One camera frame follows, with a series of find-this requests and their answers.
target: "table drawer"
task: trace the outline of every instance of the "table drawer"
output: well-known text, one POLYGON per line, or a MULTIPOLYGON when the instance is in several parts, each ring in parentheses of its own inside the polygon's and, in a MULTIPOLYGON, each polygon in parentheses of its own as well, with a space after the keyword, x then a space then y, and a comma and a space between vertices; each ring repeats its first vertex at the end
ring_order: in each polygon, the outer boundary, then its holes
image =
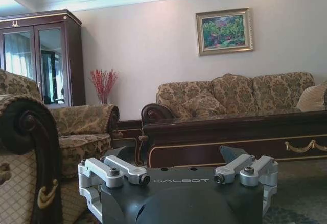
POLYGON ((223 164, 219 146, 243 148, 259 158, 263 155, 277 160, 327 158, 327 135, 268 138, 244 141, 171 144, 152 146, 149 167, 213 166, 223 164))

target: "screw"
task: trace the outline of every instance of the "screw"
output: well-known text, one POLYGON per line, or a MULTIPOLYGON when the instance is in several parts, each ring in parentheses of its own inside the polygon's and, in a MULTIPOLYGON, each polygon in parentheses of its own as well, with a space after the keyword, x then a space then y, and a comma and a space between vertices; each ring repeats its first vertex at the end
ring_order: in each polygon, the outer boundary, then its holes
POLYGON ((147 174, 144 174, 139 179, 139 183, 143 186, 147 185, 150 182, 150 177, 147 174))
POLYGON ((218 185, 223 184, 225 181, 225 177, 222 174, 216 174, 214 176, 214 182, 216 182, 218 185))
POLYGON ((251 167, 251 166, 246 166, 244 168, 244 172, 247 173, 247 174, 254 174, 254 168, 251 167))
POLYGON ((119 175, 119 169, 110 168, 109 173, 110 173, 111 176, 117 176, 117 175, 119 175))

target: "wall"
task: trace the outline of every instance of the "wall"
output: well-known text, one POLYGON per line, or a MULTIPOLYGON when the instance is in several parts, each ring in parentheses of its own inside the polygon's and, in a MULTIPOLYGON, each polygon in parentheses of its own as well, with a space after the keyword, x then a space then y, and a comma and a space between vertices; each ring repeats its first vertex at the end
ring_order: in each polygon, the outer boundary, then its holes
POLYGON ((119 72, 110 95, 121 120, 139 119, 161 83, 290 71, 327 79, 327 0, 166 0, 75 12, 83 22, 86 100, 98 104, 89 72, 119 72), (255 51, 199 57, 195 13, 252 8, 255 51))

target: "curtain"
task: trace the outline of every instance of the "curtain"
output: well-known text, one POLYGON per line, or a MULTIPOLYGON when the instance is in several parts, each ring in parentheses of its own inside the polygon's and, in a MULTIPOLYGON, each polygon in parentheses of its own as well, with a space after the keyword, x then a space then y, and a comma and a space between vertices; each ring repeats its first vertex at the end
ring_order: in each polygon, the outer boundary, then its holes
POLYGON ((5 34, 5 60, 8 72, 34 79, 29 32, 5 34))

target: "silver bracket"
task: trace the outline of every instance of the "silver bracket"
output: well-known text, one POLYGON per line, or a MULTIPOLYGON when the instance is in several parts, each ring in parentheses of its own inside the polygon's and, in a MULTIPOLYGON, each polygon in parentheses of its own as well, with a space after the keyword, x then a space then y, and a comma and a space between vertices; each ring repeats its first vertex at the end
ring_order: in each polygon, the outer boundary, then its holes
POLYGON ((243 154, 229 164, 216 168, 214 180, 219 184, 232 183, 238 173, 244 186, 254 187, 259 182, 264 185, 263 215, 266 214, 271 197, 277 193, 278 163, 269 156, 255 160, 253 156, 243 154))
POLYGON ((229 164, 217 167, 215 170, 214 180, 218 184, 232 183, 234 181, 235 175, 237 175, 244 167, 252 164, 253 160, 254 157, 251 155, 240 155, 229 164))
POLYGON ((102 204, 95 185, 105 184, 109 188, 123 185, 124 176, 136 185, 146 185, 150 181, 147 171, 142 167, 135 167, 115 156, 108 156, 104 163, 90 158, 78 165, 78 181, 80 195, 84 196, 87 206, 93 215, 102 223, 102 204))

